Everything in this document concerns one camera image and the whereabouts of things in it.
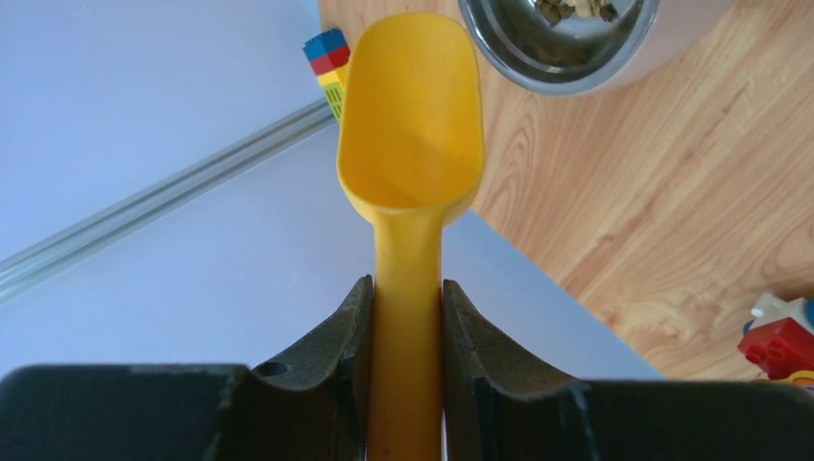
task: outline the black bracket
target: black bracket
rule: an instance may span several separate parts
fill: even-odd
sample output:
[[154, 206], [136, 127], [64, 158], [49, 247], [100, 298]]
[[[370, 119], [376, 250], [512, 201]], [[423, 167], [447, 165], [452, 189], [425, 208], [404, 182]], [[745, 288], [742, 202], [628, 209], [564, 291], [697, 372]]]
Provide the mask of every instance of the black bracket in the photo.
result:
[[[253, 370], [34, 366], [0, 381], [4, 461], [364, 459], [373, 283]], [[777, 383], [579, 380], [443, 282], [453, 461], [808, 459], [814, 400]]]

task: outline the toy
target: toy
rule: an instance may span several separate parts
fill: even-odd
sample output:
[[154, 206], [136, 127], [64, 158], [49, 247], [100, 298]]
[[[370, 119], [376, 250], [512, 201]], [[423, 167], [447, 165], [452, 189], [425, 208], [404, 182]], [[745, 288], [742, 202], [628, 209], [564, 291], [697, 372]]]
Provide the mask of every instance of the toy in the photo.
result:
[[814, 397], [814, 371], [802, 371], [792, 374], [790, 377], [782, 381], [789, 382], [795, 386], [801, 387], [808, 391], [811, 397]]
[[302, 51], [325, 93], [325, 99], [336, 121], [342, 119], [342, 103], [345, 100], [345, 75], [350, 59], [350, 48], [339, 29], [331, 29], [305, 42]]
[[738, 349], [766, 372], [769, 379], [784, 379], [795, 372], [814, 370], [814, 303], [803, 298], [784, 302], [762, 295], [744, 326]]

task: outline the wooden floor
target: wooden floor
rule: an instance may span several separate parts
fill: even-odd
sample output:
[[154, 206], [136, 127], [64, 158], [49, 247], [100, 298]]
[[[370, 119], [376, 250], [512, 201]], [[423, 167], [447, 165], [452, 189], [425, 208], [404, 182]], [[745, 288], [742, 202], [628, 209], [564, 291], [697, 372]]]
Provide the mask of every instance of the wooden floor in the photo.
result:
[[[320, 6], [351, 50], [387, 14], [460, 19], [455, 0]], [[644, 81], [571, 99], [481, 57], [475, 210], [667, 376], [757, 376], [735, 349], [757, 296], [814, 297], [812, 34], [810, 0], [742, 0]]]

